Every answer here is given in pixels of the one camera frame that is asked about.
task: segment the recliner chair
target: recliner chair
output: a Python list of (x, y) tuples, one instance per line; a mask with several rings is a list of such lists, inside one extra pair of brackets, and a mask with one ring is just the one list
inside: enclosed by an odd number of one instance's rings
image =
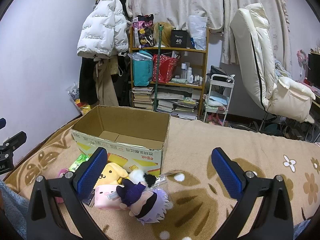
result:
[(245, 126), (234, 128), (260, 132), (268, 113), (298, 122), (308, 121), (312, 99), (316, 97), (310, 88), (288, 77), (276, 80), (269, 20), (263, 5), (255, 3), (238, 9), (230, 27), (236, 40), (244, 87), (253, 101), (266, 111), (258, 130)]

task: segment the beige blanket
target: beige blanket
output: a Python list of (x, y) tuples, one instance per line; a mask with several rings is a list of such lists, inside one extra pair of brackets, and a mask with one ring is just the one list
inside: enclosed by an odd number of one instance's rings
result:
[[(57, 131), (32, 157), (5, 181), (12, 189), (29, 198), (39, 174), (55, 178), (80, 154), (68, 124)], [(319, 206), (320, 148), (316, 144), (267, 136), (200, 121), (171, 118), (168, 146), (162, 171), (183, 171), (170, 177), (168, 193), (173, 207), (160, 223), (142, 226), (127, 211), (87, 208), (93, 219), (112, 240), (206, 240), (225, 221), (236, 201), (230, 199), (211, 165), (212, 149), (221, 147), (243, 170), (260, 177), (282, 174), (292, 205), (294, 223), (314, 214)], [(259, 208), (256, 202), (243, 232), (253, 223)], [(71, 232), (78, 234), (63, 204), (60, 208)]]

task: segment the red bag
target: red bag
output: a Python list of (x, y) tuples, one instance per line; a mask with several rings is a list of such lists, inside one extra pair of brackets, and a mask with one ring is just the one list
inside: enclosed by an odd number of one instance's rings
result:
[[(157, 60), (158, 55), (153, 55), (153, 74), (152, 74), (152, 80), (156, 81), (156, 75), (157, 75)], [(166, 55), (160, 55), (160, 64), (159, 64), (159, 76), (158, 76), (158, 82), (159, 83), (167, 83), (172, 79), (172, 72), (175, 69), (175, 67), (178, 64), (177, 58), (168, 57)]]

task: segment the blue shopping bag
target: blue shopping bag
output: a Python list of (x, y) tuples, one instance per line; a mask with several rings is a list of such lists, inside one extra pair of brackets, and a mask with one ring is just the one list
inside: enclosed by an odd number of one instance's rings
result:
[[(140, 50), (139, 53), (151, 56), (146, 51)], [(146, 87), (152, 81), (153, 60), (134, 60), (132, 59), (133, 84), (137, 87)]]

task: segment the bottle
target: bottle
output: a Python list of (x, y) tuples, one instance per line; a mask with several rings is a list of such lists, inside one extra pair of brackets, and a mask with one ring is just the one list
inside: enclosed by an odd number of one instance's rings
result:
[(189, 67), (189, 68), (188, 68), (188, 72), (187, 72), (187, 82), (189, 82), (191, 75), (192, 75), (192, 68)]
[(189, 81), (188, 81), (189, 83), (193, 83), (193, 75), (191, 75), (190, 76), (190, 78), (189, 78)]
[(187, 65), (182, 63), (181, 64), (181, 76), (182, 79), (186, 79), (187, 78)]

